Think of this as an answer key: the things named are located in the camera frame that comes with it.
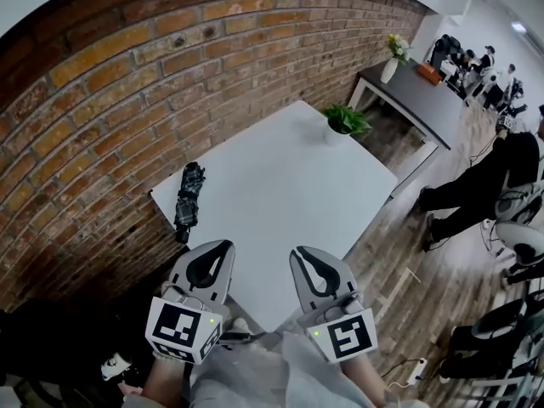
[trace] brick wall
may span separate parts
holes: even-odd
[[[53,0],[0,38],[0,307],[107,300],[179,246],[148,191],[272,112],[345,102],[413,0]]]

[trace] potted plant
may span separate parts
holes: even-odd
[[[350,134],[366,133],[371,129],[365,115],[345,105],[332,105],[322,113],[329,124],[325,128],[325,141],[329,145],[339,145]]]
[[[382,83],[387,83],[391,80],[394,72],[397,71],[399,62],[405,65],[410,60],[410,45],[399,35],[388,35],[388,48],[393,53],[393,57],[388,60],[388,63],[383,68],[382,76],[380,77]]]

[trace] gray table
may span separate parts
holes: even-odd
[[[417,74],[418,63],[414,60],[407,65],[399,65],[389,83],[382,83],[380,76],[385,64],[382,62],[359,73],[359,82],[348,105],[355,109],[365,89],[369,88],[425,134],[423,142],[426,146],[423,146],[422,150],[430,154],[427,154],[425,159],[399,182],[391,194],[395,198],[442,152],[451,150],[454,146],[461,117],[462,100],[448,89],[445,83],[434,86],[426,78]]]

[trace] square table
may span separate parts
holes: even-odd
[[[326,126],[317,110],[298,101],[197,160],[206,181],[189,246],[235,244],[229,294],[267,332],[300,307],[290,251],[306,245],[343,258],[397,183],[355,140],[327,145]],[[172,225],[182,175],[151,192]],[[320,284],[315,272],[312,278]]]
[[[419,128],[426,136],[423,142],[435,146],[394,189],[391,196],[395,198],[442,152],[454,146],[461,122],[462,100],[445,83],[434,86],[420,76],[417,73],[419,64],[415,60],[399,65],[393,78],[382,83],[380,76],[385,64],[382,62],[359,72],[359,81],[348,105],[355,109],[365,89],[369,88]],[[421,151],[427,152],[428,147],[422,147]],[[414,155],[415,158],[420,156],[419,152]]]

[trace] wooden floor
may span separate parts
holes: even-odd
[[[397,112],[374,108],[373,131],[360,142],[398,176],[403,162],[422,147],[422,135]],[[494,136],[491,115],[479,107],[463,108],[454,150],[443,154],[397,199],[387,204],[348,255],[365,305],[377,323],[379,350],[371,360],[380,373],[403,360],[424,357],[426,381],[399,389],[403,398],[420,399],[434,407],[472,407],[464,381],[443,385],[434,376],[444,358],[453,326],[471,325],[493,309],[500,291],[499,272],[510,256],[495,258],[485,247],[479,225],[451,238],[439,249],[421,250],[425,213],[413,210],[424,185],[438,186],[458,177]],[[451,211],[436,212],[437,218]],[[489,231],[484,232],[489,238]],[[493,252],[500,248],[497,244]],[[519,292],[508,293],[508,299]],[[405,383],[414,364],[391,372],[387,383]]]

